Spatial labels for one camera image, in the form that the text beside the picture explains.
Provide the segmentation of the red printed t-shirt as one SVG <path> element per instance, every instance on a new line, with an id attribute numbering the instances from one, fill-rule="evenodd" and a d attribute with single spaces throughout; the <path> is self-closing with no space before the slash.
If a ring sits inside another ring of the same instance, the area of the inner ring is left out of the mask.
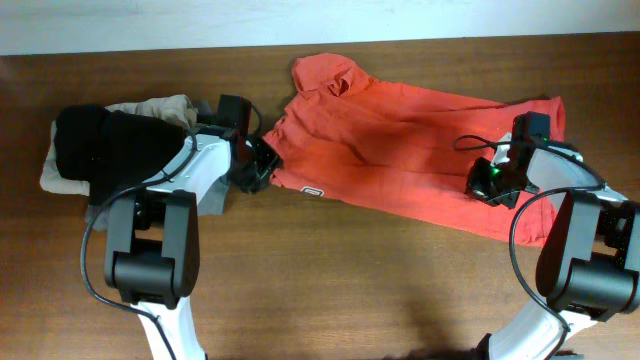
<path id="1" fill-rule="evenodd" d="M 527 112 L 550 116 L 553 139 L 565 132 L 557 97 L 507 105 L 387 82 L 330 53 L 297 59 L 292 78 L 296 96 L 265 135 L 282 160 L 273 185 L 500 241 L 515 212 L 465 194 L 476 154 L 456 151 L 455 139 L 496 141 Z M 555 215 L 548 200 L 536 202 L 515 242 L 542 246 Z"/>

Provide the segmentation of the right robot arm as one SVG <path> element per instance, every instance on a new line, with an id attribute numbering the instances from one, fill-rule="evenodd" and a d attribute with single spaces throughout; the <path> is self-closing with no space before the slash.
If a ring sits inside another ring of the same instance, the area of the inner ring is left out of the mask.
<path id="1" fill-rule="evenodd" d="M 573 145 L 551 137 L 550 116 L 527 112 L 499 141 L 475 139 L 478 158 L 468 196 L 514 210 L 508 236 L 514 274 L 529 302 L 487 334 L 472 359 L 564 359 L 578 332 L 639 307 L 639 205 L 612 190 Z M 536 285 L 520 270 L 516 230 L 524 212 L 548 199 L 556 211 L 536 266 Z"/>

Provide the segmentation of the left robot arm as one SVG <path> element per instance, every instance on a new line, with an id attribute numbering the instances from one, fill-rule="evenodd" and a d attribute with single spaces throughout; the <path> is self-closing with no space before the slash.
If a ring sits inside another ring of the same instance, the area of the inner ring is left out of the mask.
<path id="1" fill-rule="evenodd" d="M 249 129 L 258 109 L 223 95 L 161 172 L 110 200 L 104 278 L 139 317 L 156 359 L 204 359 L 191 308 L 200 268 L 198 205 L 225 179 L 255 194 L 281 159 Z"/>

